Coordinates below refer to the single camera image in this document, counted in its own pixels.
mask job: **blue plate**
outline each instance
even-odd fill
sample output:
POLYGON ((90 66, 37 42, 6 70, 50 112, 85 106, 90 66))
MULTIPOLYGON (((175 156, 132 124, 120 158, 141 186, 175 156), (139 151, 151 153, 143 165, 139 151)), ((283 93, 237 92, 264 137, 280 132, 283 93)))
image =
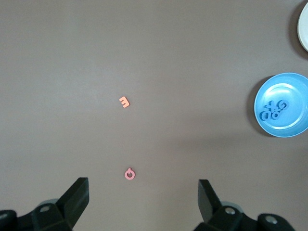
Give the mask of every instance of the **blue plate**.
POLYGON ((296 136, 308 128, 308 79, 282 73, 266 81, 256 95, 260 126, 277 137, 296 136))

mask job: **gray table surface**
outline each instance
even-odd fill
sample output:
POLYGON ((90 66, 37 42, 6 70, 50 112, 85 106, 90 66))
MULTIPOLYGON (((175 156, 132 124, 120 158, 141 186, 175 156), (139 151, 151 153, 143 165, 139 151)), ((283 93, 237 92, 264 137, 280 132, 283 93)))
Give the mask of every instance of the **gray table surface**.
POLYGON ((270 137, 253 112, 270 76, 308 77, 306 3, 1 0, 0 209, 89 177, 75 231, 192 231, 209 179, 251 218, 306 231, 308 132, 270 137))

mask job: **screw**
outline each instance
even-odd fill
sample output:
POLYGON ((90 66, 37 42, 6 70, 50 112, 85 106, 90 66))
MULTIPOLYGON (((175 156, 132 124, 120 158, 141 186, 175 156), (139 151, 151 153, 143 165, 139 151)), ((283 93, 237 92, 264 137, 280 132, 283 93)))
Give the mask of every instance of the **screw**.
POLYGON ((268 222, 268 223, 271 223, 271 224, 277 224, 278 221, 276 220, 275 217, 272 217, 272 216, 266 216, 265 217, 265 220, 268 222))
POLYGON ((42 212, 46 212, 48 210, 49 210, 49 206, 44 206, 39 211, 42 213, 42 212))
POLYGON ((225 211, 226 211, 226 213, 228 213, 228 214, 230 214, 230 215, 234 215, 234 214, 235 214, 234 209, 233 209, 233 208, 230 208, 230 207, 226 208, 225 211))
POLYGON ((5 219, 8 215, 6 213, 3 213, 2 215, 0 215, 0 220, 1 219, 5 219))

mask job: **white plate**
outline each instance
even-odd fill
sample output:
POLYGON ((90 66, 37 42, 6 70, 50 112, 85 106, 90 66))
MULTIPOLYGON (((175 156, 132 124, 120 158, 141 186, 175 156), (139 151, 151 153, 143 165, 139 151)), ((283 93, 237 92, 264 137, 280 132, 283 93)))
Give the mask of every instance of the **white plate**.
POLYGON ((308 51, 308 3, 299 16, 297 33, 300 43, 308 51))

